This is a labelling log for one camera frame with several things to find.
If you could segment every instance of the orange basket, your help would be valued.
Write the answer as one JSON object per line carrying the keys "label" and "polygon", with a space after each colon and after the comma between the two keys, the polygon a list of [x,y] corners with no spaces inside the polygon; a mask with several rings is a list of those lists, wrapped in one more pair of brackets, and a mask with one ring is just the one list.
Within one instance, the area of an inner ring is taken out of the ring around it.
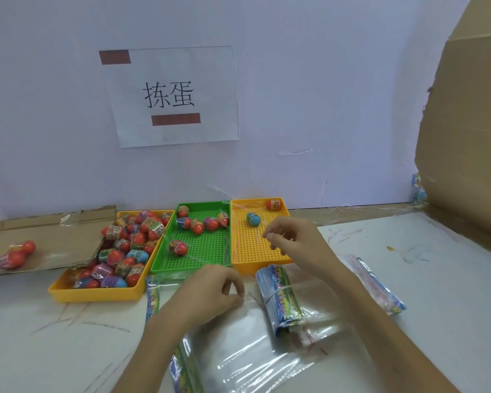
{"label": "orange basket", "polygon": [[[270,211],[266,207],[269,200],[279,200],[280,209]],[[261,222],[251,226],[247,220],[248,212],[257,214]],[[291,258],[282,255],[277,248],[270,249],[269,242],[262,237],[266,226],[277,216],[289,216],[284,200],[277,197],[231,200],[231,264],[243,275],[254,275],[259,269],[270,264],[290,264]]]}
{"label": "orange basket", "polygon": [[[118,219],[122,215],[138,215],[141,211],[121,211],[116,214]],[[153,211],[156,215],[162,215],[164,212],[174,214],[174,210]],[[162,237],[158,239],[157,246],[154,248],[142,276],[138,279],[137,285],[127,288],[71,288],[69,283],[69,274],[67,269],[47,290],[57,302],[114,302],[114,301],[137,301],[142,297],[145,291],[145,278],[149,274],[154,258],[157,256],[158,249],[162,244]]]}

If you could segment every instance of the person's left hand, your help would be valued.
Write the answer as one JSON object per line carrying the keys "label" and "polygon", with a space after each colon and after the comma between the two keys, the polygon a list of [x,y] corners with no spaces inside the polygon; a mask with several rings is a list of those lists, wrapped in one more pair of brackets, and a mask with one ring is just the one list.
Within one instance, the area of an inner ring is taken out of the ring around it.
{"label": "person's left hand", "polygon": [[[229,294],[231,283],[236,294]],[[207,264],[184,281],[163,308],[167,307],[187,332],[242,306],[243,296],[244,284],[239,272],[219,264]]]}

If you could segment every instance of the paper sign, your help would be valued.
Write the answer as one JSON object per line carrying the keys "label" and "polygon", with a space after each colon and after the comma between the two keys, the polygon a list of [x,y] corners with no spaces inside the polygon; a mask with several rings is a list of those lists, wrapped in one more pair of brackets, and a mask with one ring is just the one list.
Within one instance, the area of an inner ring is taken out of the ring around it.
{"label": "paper sign", "polygon": [[123,148],[238,140],[230,46],[99,54]]}

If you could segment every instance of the white wall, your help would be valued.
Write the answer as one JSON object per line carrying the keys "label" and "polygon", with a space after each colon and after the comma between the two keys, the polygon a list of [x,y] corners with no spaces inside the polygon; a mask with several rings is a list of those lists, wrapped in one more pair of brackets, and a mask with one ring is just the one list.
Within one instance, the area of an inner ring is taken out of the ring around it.
{"label": "white wall", "polygon": [[[406,201],[426,90],[468,1],[0,0],[0,206]],[[98,50],[210,45],[234,49],[240,140],[120,149]]]}

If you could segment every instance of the person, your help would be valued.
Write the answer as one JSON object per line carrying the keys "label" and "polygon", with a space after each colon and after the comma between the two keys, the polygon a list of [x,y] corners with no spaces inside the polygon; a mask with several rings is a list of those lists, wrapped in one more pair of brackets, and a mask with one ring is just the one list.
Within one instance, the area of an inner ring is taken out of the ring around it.
{"label": "person", "polygon": [[[335,291],[381,380],[390,393],[458,393],[458,389],[377,305],[364,286],[335,256],[316,226],[301,218],[280,216],[263,235],[295,264]],[[236,294],[229,294],[231,284]],[[155,393],[173,351],[191,328],[241,306],[244,285],[239,273],[205,265],[189,277],[147,322],[134,356],[113,392]]]}

